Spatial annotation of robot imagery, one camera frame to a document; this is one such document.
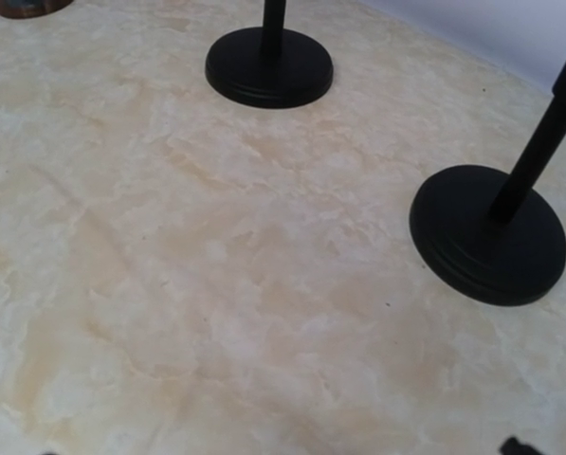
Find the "black pole phone stand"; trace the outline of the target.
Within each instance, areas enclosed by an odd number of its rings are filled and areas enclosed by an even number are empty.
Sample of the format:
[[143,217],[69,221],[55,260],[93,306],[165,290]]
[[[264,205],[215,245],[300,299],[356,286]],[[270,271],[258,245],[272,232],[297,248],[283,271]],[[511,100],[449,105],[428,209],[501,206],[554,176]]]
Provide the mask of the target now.
[[234,30],[209,49],[205,74],[229,100],[263,109],[295,108],[321,98],[334,79],[329,52],[284,27],[286,3],[266,1],[259,27]]
[[566,63],[553,99],[511,173],[460,165],[429,177],[410,210],[413,243],[446,284],[502,307],[532,303],[558,282],[566,235],[534,185],[566,136]]

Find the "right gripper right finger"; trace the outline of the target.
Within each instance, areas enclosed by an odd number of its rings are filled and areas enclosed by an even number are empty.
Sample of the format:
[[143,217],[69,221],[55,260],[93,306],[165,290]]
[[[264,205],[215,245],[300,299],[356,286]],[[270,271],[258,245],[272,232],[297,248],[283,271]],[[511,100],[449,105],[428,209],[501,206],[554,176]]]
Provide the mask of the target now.
[[499,448],[501,455],[542,455],[540,451],[526,443],[521,442],[516,437],[505,440]]

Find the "folding plate phone stand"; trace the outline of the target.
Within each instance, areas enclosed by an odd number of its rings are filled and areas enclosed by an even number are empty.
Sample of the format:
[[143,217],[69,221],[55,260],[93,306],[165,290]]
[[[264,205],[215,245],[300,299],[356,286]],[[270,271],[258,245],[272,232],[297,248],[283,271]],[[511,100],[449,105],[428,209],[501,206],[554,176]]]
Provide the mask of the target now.
[[31,19],[48,15],[71,5],[73,0],[0,0],[0,16]]

